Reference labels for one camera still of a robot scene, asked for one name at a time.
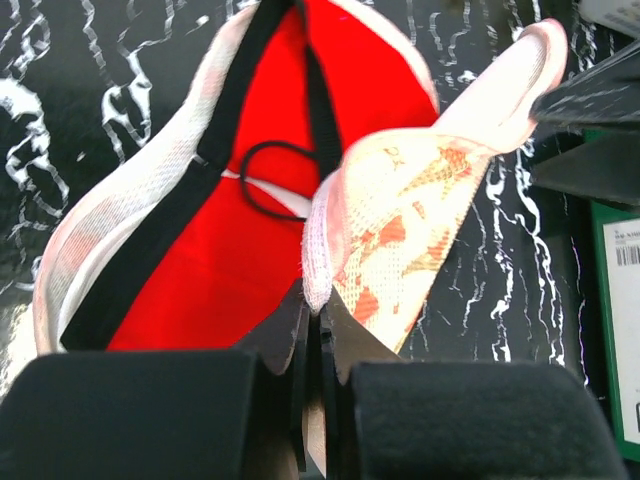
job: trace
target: barcode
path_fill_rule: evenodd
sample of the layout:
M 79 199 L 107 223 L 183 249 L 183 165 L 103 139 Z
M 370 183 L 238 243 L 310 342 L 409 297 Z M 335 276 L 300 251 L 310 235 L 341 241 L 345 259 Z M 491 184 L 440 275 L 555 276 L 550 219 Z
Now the barcode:
M 616 257 L 619 267 L 640 265 L 640 246 L 618 247 L 616 248 Z

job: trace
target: white label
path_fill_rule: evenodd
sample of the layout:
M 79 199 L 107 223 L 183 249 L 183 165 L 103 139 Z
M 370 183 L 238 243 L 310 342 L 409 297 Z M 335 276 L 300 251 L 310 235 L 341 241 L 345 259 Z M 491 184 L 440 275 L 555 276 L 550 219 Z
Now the white label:
M 640 444 L 640 220 L 603 229 L 624 439 Z

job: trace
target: marble table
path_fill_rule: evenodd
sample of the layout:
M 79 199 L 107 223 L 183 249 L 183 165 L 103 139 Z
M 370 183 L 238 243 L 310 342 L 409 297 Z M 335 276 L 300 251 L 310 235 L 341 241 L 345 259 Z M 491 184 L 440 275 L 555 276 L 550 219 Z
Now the marble table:
M 24 313 L 51 231 L 166 124 L 216 30 L 250 3 L 0 2 L 0 392 L 34 354 Z M 364 3 L 426 58 L 443 109 L 541 18 L 567 30 L 568 75 L 627 42 L 571 0 Z M 540 128 L 495 159 L 403 355 L 565 365 L 606 397 L 588 206 L 531 187 L 529 174 L 578 141 Z

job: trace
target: green box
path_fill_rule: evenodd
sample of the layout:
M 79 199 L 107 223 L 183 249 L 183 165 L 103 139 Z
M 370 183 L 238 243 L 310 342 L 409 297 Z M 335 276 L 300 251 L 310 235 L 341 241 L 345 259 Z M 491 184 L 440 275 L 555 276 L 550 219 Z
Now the green box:
M 613 430 L 622 456 L 640 461 L 640 215 L 597 202 L 591 212 Z

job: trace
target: red fabric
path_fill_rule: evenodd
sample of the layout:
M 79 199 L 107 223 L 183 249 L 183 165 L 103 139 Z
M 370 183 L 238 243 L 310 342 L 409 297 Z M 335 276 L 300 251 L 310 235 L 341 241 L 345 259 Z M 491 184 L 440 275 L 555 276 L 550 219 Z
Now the red fabric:
M 309 2 L 311 39 L 329 84 L 345 148 L 387 128 L 428 126 L 436 113 L 403 58 L 326 0 Z M 297 12 L 271 39 L 252 82 L 229 169 L 267 140 L 311 148 L 304 46 Z M 265 149 L 249 176 L 311 197 L 316 165 Z M 254 198 L 288 213 L 261 190 Z M 302 224 L 257 212 L 237 180 L 223 178 L 138 295 L 109 350 L 229 347 L 275 310 L 301 275 Z

